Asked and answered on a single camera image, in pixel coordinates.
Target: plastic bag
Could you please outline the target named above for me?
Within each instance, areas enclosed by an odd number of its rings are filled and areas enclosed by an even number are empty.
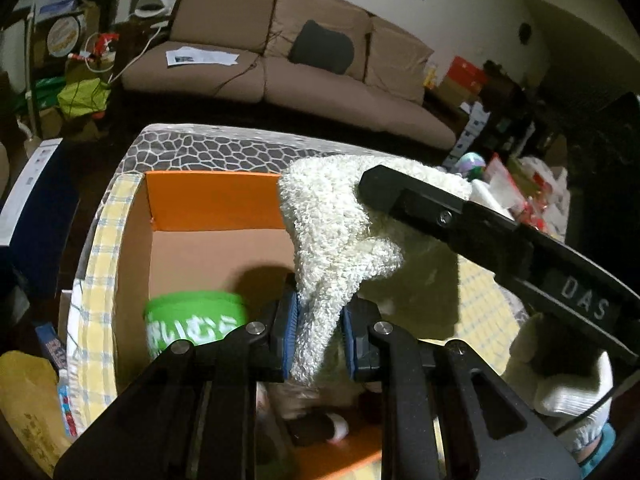
[[[58,94],[65,87],[65,84],[65,78],[62,76],[38,79],[33,93],[38,110],[44,110],[45,108],[57,105]],[[27,111],[27,99],[24,97],[24,92],[16,98],[14,111],[19,114]]]
[[[111,89],[100,78],[85,79],[65,86],[58,94],[60,110],[67,119],[107,109]]]

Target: colorful ball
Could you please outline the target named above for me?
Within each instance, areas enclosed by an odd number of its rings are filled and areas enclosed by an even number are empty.
[[[463,178],[468,176],[478,178],[484,168],[486,168],[484,158],[477,153],[469,152],[460,157],[460,160],[453,166],[451,173],[459,173]]]

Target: orange box flap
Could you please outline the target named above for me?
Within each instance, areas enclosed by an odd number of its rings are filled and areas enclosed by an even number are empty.
[[[149,171],[155,231],[284,229],[279,174],[246,171]]]

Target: brown paper bag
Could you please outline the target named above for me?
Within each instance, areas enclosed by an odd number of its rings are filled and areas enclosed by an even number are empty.
[[[46,359],[0,356],[0,410],[24,448],[49,475],[71,445],[62,423],[58,377]]]

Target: black pillow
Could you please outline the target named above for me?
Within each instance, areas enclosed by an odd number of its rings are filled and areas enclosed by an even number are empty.
[[[355,50],[350,38],[309,20],[293,42],[289,61],[344,74],[353,63]]]

